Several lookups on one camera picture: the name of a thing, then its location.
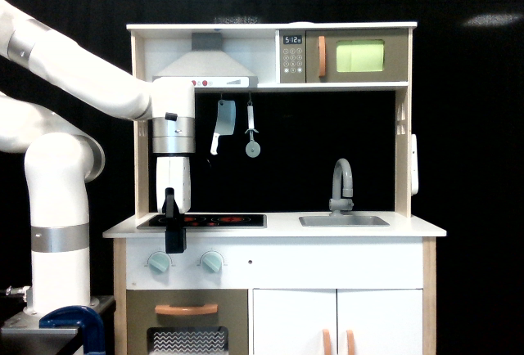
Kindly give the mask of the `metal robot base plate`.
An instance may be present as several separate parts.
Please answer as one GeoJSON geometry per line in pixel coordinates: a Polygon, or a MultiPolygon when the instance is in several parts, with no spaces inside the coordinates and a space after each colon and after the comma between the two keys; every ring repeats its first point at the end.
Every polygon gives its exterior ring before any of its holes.
{"type": "MultiPolygon", "coordinates": [[[[88,307],[94,309],[102,318],[105,326],[111,323],[115,311],[115,299],[112,296],[100,296],[91,299],[88,307]]],[[[17,313],[1,324],[2,354],[76,354],[84,353],[83,337],[74,327],[40,329],[41,317],[28,309],[17,313]]]]}

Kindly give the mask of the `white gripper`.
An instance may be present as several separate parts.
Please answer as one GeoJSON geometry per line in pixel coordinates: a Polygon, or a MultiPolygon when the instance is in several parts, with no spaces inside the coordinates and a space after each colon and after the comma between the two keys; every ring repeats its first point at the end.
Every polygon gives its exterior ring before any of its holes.
{"type": "Polygon", "coordinates": [[[164,214],[165,252],[182,254],[187,248],[184,216],[191,208],[190,159],[161,156],[156,159],[156,205],[164,214]]]}

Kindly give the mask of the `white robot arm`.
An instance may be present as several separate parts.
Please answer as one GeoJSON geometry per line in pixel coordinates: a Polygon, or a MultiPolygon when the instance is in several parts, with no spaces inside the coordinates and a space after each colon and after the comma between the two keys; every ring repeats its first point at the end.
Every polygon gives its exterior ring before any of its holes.
{"type": "MultiPolygon", "coordinates": [[[[107,115],[152,121],[158,209],[174,218],[189,210],[189,156],[195,150],[190,80],[137,79],[8,2],[1,4],[1,54],[107,115]]],[[[1,149],[25,157],[32,311],[88,305],[86,185],[104,168],[101,146],[49,109],[2,96],[1,149]]]]}

